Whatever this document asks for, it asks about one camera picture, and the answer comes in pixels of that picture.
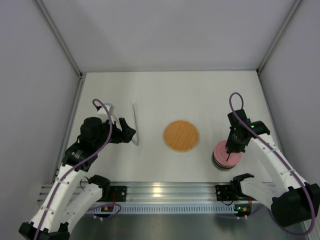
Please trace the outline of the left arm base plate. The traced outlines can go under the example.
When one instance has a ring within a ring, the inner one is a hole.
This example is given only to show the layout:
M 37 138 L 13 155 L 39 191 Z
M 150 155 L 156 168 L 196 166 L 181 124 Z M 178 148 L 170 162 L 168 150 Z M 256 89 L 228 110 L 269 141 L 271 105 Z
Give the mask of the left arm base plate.
M 109 186 L 102 190 L 102 197 L 99 202 L 126 202 L 127 198 L 127 186 L 116 185 Z

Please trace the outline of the pink round lid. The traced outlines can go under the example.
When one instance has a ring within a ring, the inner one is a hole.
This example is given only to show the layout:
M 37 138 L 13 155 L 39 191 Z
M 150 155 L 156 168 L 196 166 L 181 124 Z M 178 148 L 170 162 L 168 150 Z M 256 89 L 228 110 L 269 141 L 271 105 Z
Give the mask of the pink round lid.
M 240 163 L 242 159 L 242 154 L 240 152 L 228 153 L 226 149 L 226 144 L 227 144 L 226 140 L 220 141 L 216 145 L 215 149 L 213 150 L 212 155 L 214 155 L 216 161 L 220 165 L 234 168 L 237 164 Z

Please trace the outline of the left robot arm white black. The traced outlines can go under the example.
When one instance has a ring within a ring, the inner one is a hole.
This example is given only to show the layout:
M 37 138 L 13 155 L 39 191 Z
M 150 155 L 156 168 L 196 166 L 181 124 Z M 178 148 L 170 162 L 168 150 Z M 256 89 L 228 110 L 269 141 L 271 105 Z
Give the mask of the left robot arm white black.
M 77 140 L 65 152 L 58 176 L 36 215 L 21 224 L 19 233 L 27 240 L 68 240 L 90 207 L 111 194 L 108 178 L 89 169 L 106 144 L 130 143 L 136 130 L 121 117 L 118 121 L 88 117 Z

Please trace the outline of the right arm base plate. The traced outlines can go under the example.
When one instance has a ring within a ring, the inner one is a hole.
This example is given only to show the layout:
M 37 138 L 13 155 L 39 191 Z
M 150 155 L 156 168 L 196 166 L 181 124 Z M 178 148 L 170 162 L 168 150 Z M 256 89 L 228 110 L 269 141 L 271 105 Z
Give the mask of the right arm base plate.
M 237 201 L 244 198 L 240 191 L 231 184 L 215 186 L 216 199 L 221 202 Z

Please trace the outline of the steel tweezers tongs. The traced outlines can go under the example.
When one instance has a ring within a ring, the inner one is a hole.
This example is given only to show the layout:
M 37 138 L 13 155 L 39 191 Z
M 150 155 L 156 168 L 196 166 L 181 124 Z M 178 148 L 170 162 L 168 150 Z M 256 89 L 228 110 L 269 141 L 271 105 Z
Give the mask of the steel tweezers tongs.
M 134 127 L 135 127 L 135 135 L 132 138 L 133 144 L 138 147 L 140 145 L 140 139 L 139 139 L 139 128 L 138 128 L 138 121 L 137 121 L 137 103 L 132 103 L 132 114 L 133 114 L 133 120 L 134 120 Z

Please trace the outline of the steel lunch box bowl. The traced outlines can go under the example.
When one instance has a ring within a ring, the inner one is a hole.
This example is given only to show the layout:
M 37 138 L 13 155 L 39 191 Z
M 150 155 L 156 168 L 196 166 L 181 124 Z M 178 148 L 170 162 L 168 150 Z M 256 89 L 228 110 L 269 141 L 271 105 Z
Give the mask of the steel lunch box bowl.
M 212 155 L 211 157 L 211 161 L 212 161 L 212 164 L 219 170 L 221 171 L 228 171 L 228 170 L 231 170 L 233 167 L 227 167 L 227 166 L 223 166 L 221 164 L 219 164 L 216 160 L 216 158 L 214 157 L 214 155 Z

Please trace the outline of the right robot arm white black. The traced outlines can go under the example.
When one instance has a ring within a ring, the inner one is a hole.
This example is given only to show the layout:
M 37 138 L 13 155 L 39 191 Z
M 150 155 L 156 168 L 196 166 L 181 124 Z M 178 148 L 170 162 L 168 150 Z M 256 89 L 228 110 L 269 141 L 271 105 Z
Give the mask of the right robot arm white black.
M 243 109 L 232 111 L 227 117 L 230 122 L 227 153 L 243 153 L 250 147 L 274 183 L 269 187 L 251 173 L 241 174 L 230 181 L 234 196 L 259 201 L 280 227 L 307 220 L 314 224 L 320 207 L 319 185 L 309 184 L 296 173 L 262 121 L 251 122 Z

